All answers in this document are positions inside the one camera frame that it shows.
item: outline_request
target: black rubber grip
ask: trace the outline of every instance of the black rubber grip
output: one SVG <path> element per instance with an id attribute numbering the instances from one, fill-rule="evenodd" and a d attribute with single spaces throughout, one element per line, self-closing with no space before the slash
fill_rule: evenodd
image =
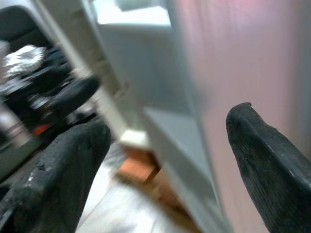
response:
<path id="1" fill-rule="evenodd" d="M 272 233 L 311 232 L 311 163 L 249 103 L 226 119 L 241 177 Z"/>

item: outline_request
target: white floor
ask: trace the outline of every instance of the white floor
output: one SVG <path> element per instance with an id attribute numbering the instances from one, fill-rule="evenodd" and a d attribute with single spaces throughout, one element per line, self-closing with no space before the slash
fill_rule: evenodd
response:
<path id="1" fill-rule="evenodd" d="M 76 233 L 187 233 L 147 196 L 114 177 L 124 160 L 113 143 L 95 176 Z"/>

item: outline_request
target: wooden block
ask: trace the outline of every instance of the wooden block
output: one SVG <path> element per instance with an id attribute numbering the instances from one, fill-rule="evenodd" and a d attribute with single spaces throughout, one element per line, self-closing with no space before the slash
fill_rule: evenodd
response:
<path id="1" fill-rule="evenodd" d="M 143 163 L 140 160 L 128 158 L 119 169 L 118 173 L 131 177 L 137 182 L 149 182 L 157 173 L 158 167 L 154 164 Z"/>
<path id="2" fill-rule="evenodd" d="M 151 151 L 142 150 L 129 146 L 123 146 L 123 150 L 129 158 L 139 160 L 145 164 L 153 164 L 158 166 L 155 156 Z"/>

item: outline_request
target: white shelf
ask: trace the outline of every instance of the white shelf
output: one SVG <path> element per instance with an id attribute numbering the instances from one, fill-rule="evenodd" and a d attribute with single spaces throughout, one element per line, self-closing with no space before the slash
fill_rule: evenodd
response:
<path id="1" fill-rule="evenodd" d="M 212 181 L 200 133 L 192 117 L 150 107 L 144 108 L 144 114 Z"/>

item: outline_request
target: pink wall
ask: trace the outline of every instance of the pink wall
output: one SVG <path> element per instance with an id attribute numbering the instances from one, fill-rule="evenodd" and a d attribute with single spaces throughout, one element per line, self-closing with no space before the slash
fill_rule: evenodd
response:
<path id="1" fill-rule="evenodd" d="M 173 1 L 177 22 L 173 26 L 181 32 L 191 77 L 204 93 L 202 127 L 222 204 L 237 233 L 267 230 L 241 180 L 225 118 L 234 105 L 251 102 L 268 124 L 300 145 L 295 125 L 298 39 L 303 33 L 299 4 L 295 0 Z"/>

